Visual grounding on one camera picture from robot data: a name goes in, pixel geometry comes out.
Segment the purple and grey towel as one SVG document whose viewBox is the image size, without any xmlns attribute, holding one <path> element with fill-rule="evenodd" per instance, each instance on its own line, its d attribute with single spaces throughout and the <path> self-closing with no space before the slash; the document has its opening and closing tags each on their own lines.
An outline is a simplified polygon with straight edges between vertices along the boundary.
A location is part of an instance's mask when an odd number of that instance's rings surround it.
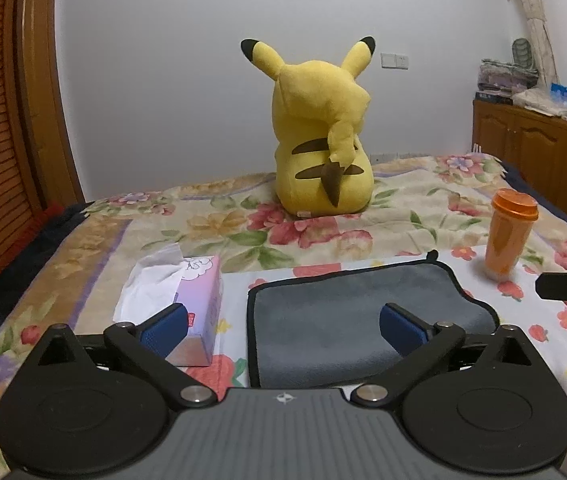
<svg viewBox="0 0 567 480">
<path fill-rule="evenodd" d="M 379 374 L 401 356 L 381 335 L 391 302 L 433 325 L 470 334 L 497 330 L 496 311 L 463 290 L 432 250 L 425 258 L 270 282 L 248 293 L 248 378 L 253 388 L 347 385 Z"/>
</svg>

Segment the pink tissue box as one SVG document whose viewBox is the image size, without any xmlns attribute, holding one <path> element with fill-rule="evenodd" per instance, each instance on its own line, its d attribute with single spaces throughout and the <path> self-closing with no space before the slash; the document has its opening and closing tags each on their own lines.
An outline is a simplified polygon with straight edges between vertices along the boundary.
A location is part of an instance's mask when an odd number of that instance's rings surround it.
<svg viewBox="0 0 567 480">
<path fill-rule="evenodd" d="M 175 302 L 183 304 L 189 313 L 189 330 L 166 360 L 180 367 L 202 367 L 212 363 L 220 300 L 219 258 L 185 257 L 178 245 L 170 245 L 134 265 L 113 321 L 139 325 Z"/>
</svg>

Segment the white strawberry print cloth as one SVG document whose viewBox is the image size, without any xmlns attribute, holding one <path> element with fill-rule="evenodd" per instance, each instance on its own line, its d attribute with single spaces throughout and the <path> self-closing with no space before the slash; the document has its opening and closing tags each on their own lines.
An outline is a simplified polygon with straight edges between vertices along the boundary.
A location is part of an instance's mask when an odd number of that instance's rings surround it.
<svg viewBox="0 0 567 480">
<path fill-rule="evenodd" d="M 482 262 L 482 249 L 473 247 L 466 256 L 443 252 L 434 263 L 411 255 L 224 274 L 214 258 L 196 258 L 177 290 L 178 301 L 189 312 L 190 328 L 172 362 L 218 396 L 232 386 L 245 387 L 250 290 L 260 290 L 257 298 L 268 315 L 276 308 L 290 313 L 300 304 L 306 306 L 311 291 L 318 290 L 321 308 L 312 325 L 315 333 L 340 318 L 345 300 L 355 302 L 356 311 L 346 323 L 355 332 L 337 330 L 331 347 L 339 351 L 365 344 L 365 355 L 354 363 L 357 370 L 379 372 L 398 360 L 397 351 L 406 340 L 419 334 L 415 324 L 404 323 L 402 335 L 383 339 L 379 317 L 384 304 L 391 302 L 429 325 L 453 321 L 467 333 L 491 327 L 493 316 L 501 324 L 521 327 L 567 392 L 567 300 L 539 298 L 533 284 L 537 273 L 529 264 L 519 264 L 509 280 L 496 283 L 482 274 Z M 567 473 L 567 460 L 562 468 Z"/>
</svg>

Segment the orange lidded cup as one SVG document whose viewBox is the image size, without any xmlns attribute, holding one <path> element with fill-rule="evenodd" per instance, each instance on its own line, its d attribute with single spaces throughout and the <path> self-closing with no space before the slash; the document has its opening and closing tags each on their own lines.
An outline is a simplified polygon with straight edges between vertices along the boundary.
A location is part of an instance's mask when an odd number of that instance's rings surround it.
<svg viewBox="0 0 567 480">
<path fill-rule="evenodd" d="M 495 281 L 507 281 L 522 255 L 533 224 L 538 219 L 538 203 L 532 196 L 500 188 L 492 198 L 484 266 Z"/>
</svg>

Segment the floral bed blanket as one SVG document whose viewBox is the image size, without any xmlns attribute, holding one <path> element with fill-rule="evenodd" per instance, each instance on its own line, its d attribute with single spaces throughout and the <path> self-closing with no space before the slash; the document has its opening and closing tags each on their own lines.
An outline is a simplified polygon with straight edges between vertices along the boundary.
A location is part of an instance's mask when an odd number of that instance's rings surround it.
<svg viewBox="0 0 567 480">
<path fill-rule="evenodd" d="M 217 257 L 222 272 L 250 286 L 271 270 L 308 276 L 430 250 L 462 272 L 477 262 L 492 196 L 506 186 L 527 190 L 521 174 L 496 157 L 425 156 L 381 166 L 370 207 L 341 217 L 293 219 L 267 174 L 53 209 L 18 241 L 0 273 L 0 396 L 49 325 L 93 333 L 110 324 L 131 269 L 158 248 L 175 244 L 186 256 Z M 504 322 L 519 324 L 567 388 L 567 301 L 536 297 L 534 280 L 544 271 L 567 271 L 567 216 L 549 205 L 541 206 L 511 281 L 464 278 L 462 286 Z"/>
</svg>

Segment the brown wooden sideboard cabinet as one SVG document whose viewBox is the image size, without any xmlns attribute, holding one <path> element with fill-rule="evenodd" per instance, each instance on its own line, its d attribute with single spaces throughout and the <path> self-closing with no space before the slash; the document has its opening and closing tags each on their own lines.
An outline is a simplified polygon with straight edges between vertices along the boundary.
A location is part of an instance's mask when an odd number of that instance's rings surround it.
<svg viewBox="0 0 567 480">
<path fill-rule="evenodd" d="M 472 143 L 514 169 L 567 214 L 567 121 L 507 104 L 473 102 Z"/>
</svg>

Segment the yellow Pikachu plush toy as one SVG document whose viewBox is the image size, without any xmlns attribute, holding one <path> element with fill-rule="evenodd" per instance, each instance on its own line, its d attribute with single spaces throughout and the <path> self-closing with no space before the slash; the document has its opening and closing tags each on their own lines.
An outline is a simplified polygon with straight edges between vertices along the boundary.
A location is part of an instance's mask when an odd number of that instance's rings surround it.
<svg viewBox="0 0 567 480">
<path fill-rule="evenodd" d="M 281 205 L 301 219 L 356 214 L 370 202 L 373 174 L 361 144 L 370 94 L 357 82 L 376 50 L 361 38 L 339 65 L 288 64 L 256 39 L 241 41 L 245 57 L 274 81 L 271 120 Z"/>
</svg>

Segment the clutter pile on cabinet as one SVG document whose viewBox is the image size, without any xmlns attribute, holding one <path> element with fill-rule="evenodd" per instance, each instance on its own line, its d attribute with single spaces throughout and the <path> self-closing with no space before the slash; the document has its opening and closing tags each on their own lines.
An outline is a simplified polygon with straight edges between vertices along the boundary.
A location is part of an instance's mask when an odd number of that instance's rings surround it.
<svg viewBox="0 0 567 480">
<path fill-rule="evenodd" d="M 512 63 L 491 58 L 481 62 L 475 99 L 567 120 L 567 86 L 551 82 L 546 87 L 541 83 L 529 40 L 516 39 L 511 50 Z"/>
</svg>

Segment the beige patterned curtain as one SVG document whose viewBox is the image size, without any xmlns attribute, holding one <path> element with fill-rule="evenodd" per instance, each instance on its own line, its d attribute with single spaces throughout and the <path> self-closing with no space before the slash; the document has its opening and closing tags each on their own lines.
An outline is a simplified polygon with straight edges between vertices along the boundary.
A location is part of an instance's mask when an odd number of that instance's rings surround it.
<svg viewBox="0 0 567 480">
<path fill-rule="evenodd" d="M 543 0 L 520 0 L 538 70 L 538 84 L 549 89 L 559 82 Z"/>
</svg>

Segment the white wall switch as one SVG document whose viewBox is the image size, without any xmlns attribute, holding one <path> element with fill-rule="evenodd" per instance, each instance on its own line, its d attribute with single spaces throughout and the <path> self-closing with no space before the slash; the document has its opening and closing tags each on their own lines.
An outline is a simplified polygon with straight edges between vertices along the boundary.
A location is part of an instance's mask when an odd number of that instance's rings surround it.
<svg viewBox="0 0 567 480">
<path fill-rule="evenodd" d="M 381 67 L 387 70 L 408 70 L 409 58 L 403 54 L 382 53 Z"/>
</svg>

